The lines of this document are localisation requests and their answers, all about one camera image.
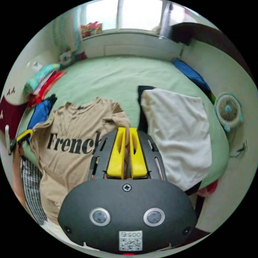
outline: qr code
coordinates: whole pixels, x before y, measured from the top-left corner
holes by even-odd
[[[120,251],[142,251],[142,231],[120,231]]]

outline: window sill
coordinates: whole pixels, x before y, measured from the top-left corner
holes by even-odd
[[[112,30],[104,30],[101,34],[97,35],[92,35],[89,37],[86,37],[82,39],[83,41],[94,38],[94,37],[99,37],[103,35],[111,35],[111,34],[120,34],[120,33],[133,33],[133,34],[146,34],[154,37],[159,37],[159,34],[155,34],[152,31],[148,30],[140,30],[140,29],[112,29]]]

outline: green bed sheet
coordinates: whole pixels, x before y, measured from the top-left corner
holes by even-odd
[[[201,187],[207,186],[222,176],[228,164],[229,146],[213,105],[201,89],[169,62],[132,56],[109,56],[79,61],[70,66],[67,74],[48,92],[47,97],[52,94],[57,96],[50,116],[53,110],[67,101],[81,105],[99,96],[119,102],[130,119],[131,126],[137,127],[138,85],[149,85],[188,96],[201,97],[209,119],[212,144],[212,165]],[[25,112],[19,126],[19,134],[27,129],[33,111],[34,109]],[[36,157],[27,143],[24,143],[24,152],[25,156],[37,165]]]

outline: beige t-shirt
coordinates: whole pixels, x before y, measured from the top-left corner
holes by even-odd
[[[42,172],[41,202],[49,219],[56,221],[65,196],[87,181],[94,149],[118,127],[129,129],[130,121],[118,103],[99,97],[82,106],[67,102],[34,127],[30,146]]]

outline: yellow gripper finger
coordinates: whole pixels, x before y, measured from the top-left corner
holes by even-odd
[[[124,179],[125,143],[126,129],[119,127],[107,168],[107,175],[110,177],[120,177]]]
[[[132,179],[147,176],[147,168],[136,128],[129,129]]]
[[[24,138],[27,138],[29,135],[31,137],[32,134],[33,134],[33,130],[28,129],[17,137],[16,142],[22,141]]]

